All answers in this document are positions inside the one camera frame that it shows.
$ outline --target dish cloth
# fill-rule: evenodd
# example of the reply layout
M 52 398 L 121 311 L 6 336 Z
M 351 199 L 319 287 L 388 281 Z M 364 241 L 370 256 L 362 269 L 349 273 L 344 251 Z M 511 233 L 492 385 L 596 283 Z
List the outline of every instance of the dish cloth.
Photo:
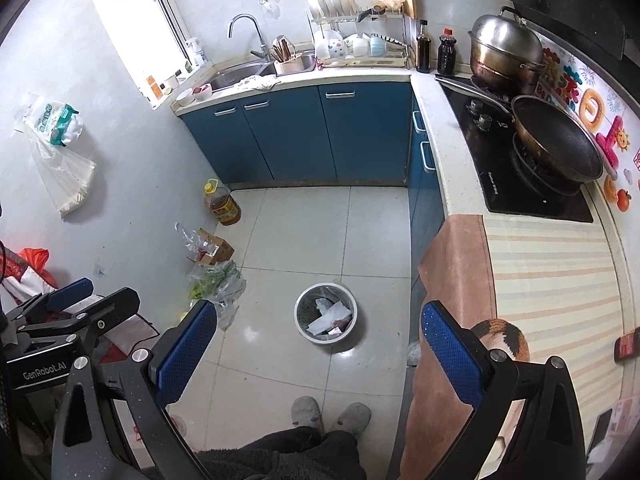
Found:
M 248 90 L 271 90 L 278 83 L 279 81 L 274 75 L 251 75 L 242 79 L 236 86 Z

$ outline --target cabinet handle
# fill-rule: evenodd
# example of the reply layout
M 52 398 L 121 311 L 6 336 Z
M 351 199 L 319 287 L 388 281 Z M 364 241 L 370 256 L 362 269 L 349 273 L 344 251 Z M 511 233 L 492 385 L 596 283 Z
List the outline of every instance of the cabinet handle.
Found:
M 356 97 L 356 91 L 347 92 L 345 94 L 324 94 L 327 99 L 346 99 L 347 97 Z
M 269 102 L 265 101 L 263 103 L 257 103 L 255 105 L 245 105 L 244 109 L 245 110 L 254 110 L 255 108 L 266 108 L 267 106 L 269 106 Z
M 426 129 L 422 129 L 422 128 L 418 128 L 418 119 L 415 118 L 415 115 L 419 114 L 419 113 L 420 113 L 419 110 L 416 110 L 415 112 L 412 113 L 412 117 L 414 119 L 414 128 L 415 128 L 416 132 L 421 133 L 421 134 L 425 134 L 427 132 L 427 130 Z
M 213 114 L 216 117 L 220 117 L 220 115 L 229 115 L 232 114 L 236 111 L 236 107 L 234 106 L 233 108 L 229 108 L 229 110 L 222 110 L 221 112 L 214 112 Z
M 424 147 L 428 146 L 428 145 L 429 145 L 429 143 L 426 140 L 424 140 L 423 142 L 420 143 L 420 152 L 422 153 L 422 167 L 424 168 L 424 171 L 433 171 L 433 172 L 435 172 L 436 171 L 435 168 L 430 168 L 427 165 L 427 157 L 424 155 Z

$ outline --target stainless steel sink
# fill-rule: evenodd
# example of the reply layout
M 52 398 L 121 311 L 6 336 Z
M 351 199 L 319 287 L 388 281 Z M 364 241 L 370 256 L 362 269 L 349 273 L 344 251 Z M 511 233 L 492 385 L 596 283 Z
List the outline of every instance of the stainless steel sink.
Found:
M 316 67 L 316 57 L 313 51 L 302 53 L 302 64 L 304 70 L 291 73 L 311 72 Z M 274 75 L 275 73 L 276 69 L 273 61 L 251 61 L 220 70 L 207 82 L 211 83 L 211 88 L 215 92 L 216 90 L 229 88 L 252 75 Z
M 211 88 L 215 92 L 216 90 L 229 88 L 230 86 L 239 83 L 246 77 L 259 74 L 262 72 L 262 70 L 271 65 L 272 63 L 265 63 L 263 61 L 242 63 L 240 65 L 231 66 L 229 68 L 225 68 L 224 70 L 220 70 L 208 82 L 211 83 Z

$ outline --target brown mat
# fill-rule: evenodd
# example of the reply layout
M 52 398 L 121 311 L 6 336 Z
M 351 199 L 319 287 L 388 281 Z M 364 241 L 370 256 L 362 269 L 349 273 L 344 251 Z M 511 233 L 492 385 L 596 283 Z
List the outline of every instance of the brown mat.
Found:
M 425 301 L 440 300 L 463 328 L 496 317 L 494 276 L 482 216 L 447 218 L 418 270 L 427 289 Z M 402 480 L 424 480 L 471 413 L 471 407 L 458 399 L 422 334 L 420 347 L 400 463 Z

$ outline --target pot lid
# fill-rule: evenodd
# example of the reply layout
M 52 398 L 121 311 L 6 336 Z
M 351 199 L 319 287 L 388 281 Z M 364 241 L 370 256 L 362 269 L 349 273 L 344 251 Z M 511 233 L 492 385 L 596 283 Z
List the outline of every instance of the pot lid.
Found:
M 515 21 L 503 16 L 508 10 Z M 542 44 L 535 33 L 522 23 L 520 13 L 511 7 L 502 7 L 500 15 L 485 14 L 474 23 L 471 36 L 480 43 L 513 57 L 535 63 L 542 62 Z

